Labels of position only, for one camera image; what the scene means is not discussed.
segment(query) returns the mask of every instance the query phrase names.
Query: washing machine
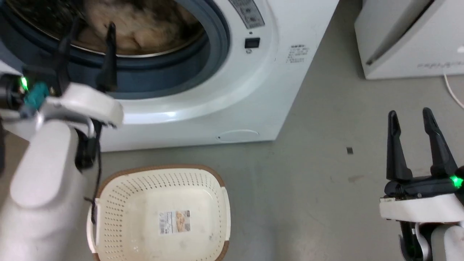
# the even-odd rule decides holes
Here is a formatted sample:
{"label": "washing machine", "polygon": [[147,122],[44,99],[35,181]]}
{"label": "washing machine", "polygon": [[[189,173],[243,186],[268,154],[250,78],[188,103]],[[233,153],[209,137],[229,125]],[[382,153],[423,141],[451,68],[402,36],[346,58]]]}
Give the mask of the washing machine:
{"label": "washing machine", "polygon": [[[60,19],[35,14],[66,1],[31,1],[1,1],[2,71],[20,74],[57,46]],[[103,131],[102,150],[275,140],[338,0],[176,2],[201,29],[172,50],[118,53],[118,89],[109,95],[123,105],[124,124]],[[102,62],[102,52],[74,42],[72,81],[94,86]],[[5,128],[24,139],[35,132],[31,122]]]}

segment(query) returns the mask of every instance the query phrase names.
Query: plastic basket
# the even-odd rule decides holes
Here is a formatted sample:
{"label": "plastic basket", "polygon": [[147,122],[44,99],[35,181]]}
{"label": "plastic basket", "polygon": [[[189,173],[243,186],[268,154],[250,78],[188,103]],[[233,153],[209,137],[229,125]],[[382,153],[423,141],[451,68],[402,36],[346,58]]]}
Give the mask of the plastic basket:
{"label": "plastic basket", "polygon": [[96,261],[220,261],[229,247],[230,204],[220,176],[201,165],[121,171],[96,199]]}

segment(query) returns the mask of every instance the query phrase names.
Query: dryer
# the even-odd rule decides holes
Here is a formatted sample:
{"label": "dryer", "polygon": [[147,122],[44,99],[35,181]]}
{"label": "dryer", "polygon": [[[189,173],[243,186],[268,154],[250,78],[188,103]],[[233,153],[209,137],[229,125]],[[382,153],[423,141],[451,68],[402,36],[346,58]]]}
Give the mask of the dryer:
{"label": "dryer", "polygon": [[366,79],[464,74],[462,10],[462,0],[368,0],[354,24]]}
{"label": "dryer", "polygon": [[[1,3],[0,69],[19,73],[57,40],[12,1]],[[103,132],[103,151],[275,140],[338,0],[176,1],[203,33],[172,52],[119,55],[119,89],[110,95],[124,107],[124,126]],[[71,79],[95,85],[102,58],[76,44]],[[29,122],[5,128],[25,139],[34,133]]]}

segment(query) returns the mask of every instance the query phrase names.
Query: cable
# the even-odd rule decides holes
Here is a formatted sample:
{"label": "cable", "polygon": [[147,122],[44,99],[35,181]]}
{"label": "cable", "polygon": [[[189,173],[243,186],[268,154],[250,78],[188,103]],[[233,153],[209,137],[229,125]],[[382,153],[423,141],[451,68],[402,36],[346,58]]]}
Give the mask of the cable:
{"label": "cable", "polygon": [[93,191],[93,198],[85,197],[84,200],[92,203],[92,214],[91,220],[92,224],[96,224],[95,221],[95,208],[97,207],[97,203],[95,199],[97,198],[98,189],[100,188],[100,180],[102,178],[102,150],[100,148],[100,142],[97,144],[97,161],[98,161],[98,174],[97,174],[97,183],[95,185],[95,190]]}
{"label": "cable", "polygon": [[464,110],[464,104],[461,103],[461,101],[456,97],[453,90],[451,89],[450,83],[448,82],[448,77],[445,73],[443,73],[443,76],[445,78],[446,88],[448,88],[448,92],[451,94],[451,97],[453,97],[456,103]]}

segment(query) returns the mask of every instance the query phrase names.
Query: gray floor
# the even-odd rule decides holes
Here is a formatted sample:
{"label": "gray floor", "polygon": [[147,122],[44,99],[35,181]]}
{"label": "gray floor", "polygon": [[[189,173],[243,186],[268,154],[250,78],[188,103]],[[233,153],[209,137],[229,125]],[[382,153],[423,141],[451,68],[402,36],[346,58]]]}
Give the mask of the gray floor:
{"label": "gray floor", "polygon": [[[232,208],[226,261],[402,260],[399,225],[378,211],[386,183],[387,114],[398,112],[406,160],[420,176],[432,163],[422,108],[433,110],[458,163],[464,163],[464,111],[441,78],[362,79],[353,30],[357,2],[340,3],[277,141],[108,153],[104,175],[170,163],[216,169]],[[450,81],[464,99],[464,77]],[[7,145],[11,174],[26,142],[9,135]],[[0,180],[0,193],[6,180]],[[67,261],[91,260],[84,218]]]}

